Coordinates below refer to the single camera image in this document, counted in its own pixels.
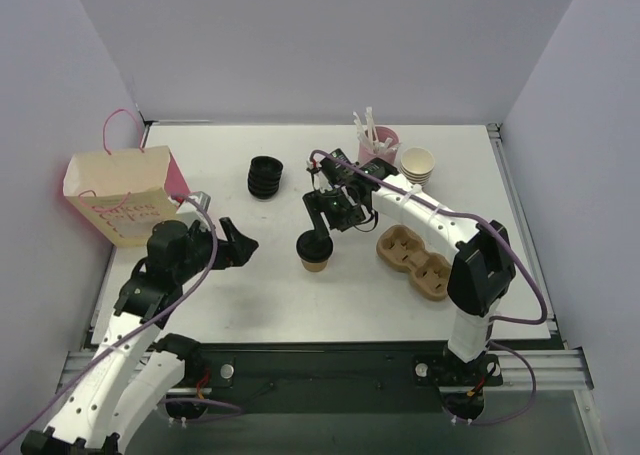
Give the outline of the pink and cream paper bag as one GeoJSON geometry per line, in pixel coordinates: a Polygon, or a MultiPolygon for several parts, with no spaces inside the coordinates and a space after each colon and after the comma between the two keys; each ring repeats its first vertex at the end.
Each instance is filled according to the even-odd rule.
{"type": "Polygon", "coordinates": [[[174,219],[180,202],[192,193],[170,148],[116,150],[102,127],[102,149],[72,156],[62,191],[96,229],[116,247],[146,244],[153,227],[174,219]]]}

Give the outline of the brown paper coffee cup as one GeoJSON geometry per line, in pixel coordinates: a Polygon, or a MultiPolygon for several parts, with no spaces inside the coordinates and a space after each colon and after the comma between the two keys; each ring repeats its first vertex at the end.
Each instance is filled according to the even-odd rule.
{"type": "Polygon", "coordinates": [[[319,273],[326,269],[329,262],[329,257],[321,258],[302,258],[301,263],[304,269],[311,273],[319,273]]]}

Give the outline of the black cup lid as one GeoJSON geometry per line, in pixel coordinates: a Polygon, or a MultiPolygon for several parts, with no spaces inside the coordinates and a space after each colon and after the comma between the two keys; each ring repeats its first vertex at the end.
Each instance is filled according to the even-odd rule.
{"type": "Polygon", "coordinates": [[[333,248],[330,237],[321,238],[314,230],[303,232],[296,241],[296,252],[300,259],[330,258],[333,248]]]}

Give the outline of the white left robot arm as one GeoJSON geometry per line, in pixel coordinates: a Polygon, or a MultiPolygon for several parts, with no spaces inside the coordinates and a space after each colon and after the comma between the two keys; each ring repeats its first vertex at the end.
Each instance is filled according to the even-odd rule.
{"type": "Polygon", "coordinates": [[[122,454],[169,389],[199,381],[205,373],[200,343],[161,331],[187,282],[242,267],[258,249],[230,219],[220,224],[223,239],[200,221],[153,228],[86,373],[46,428],[27,433],[22,453],[122,454]]]}

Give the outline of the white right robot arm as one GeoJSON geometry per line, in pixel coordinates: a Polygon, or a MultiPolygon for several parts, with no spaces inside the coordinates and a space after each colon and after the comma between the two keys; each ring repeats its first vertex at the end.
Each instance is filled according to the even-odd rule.
{"type": "Polygon", "coordinates": [[[303,266],[323,269],[333,253],[331,231],[344,232],[379,215],[412,231],[426,253],[423,262],[412,265],[413,278],[431,273],[436,261],[450,267],[444,290],[456,315],[447,341],[449,353],[443,359],[444,373],[457,383],[476,375],[478,358],[489,344],[492,318],[515,277],[506,228],[496,221],[459,216],[380,158],[353,165],[341,150],[335,150],[321,161],[307,161],[306,170],[311,177],[323,176],[326,184],[302,198],[312,223],[296,241],[303,266]]]}

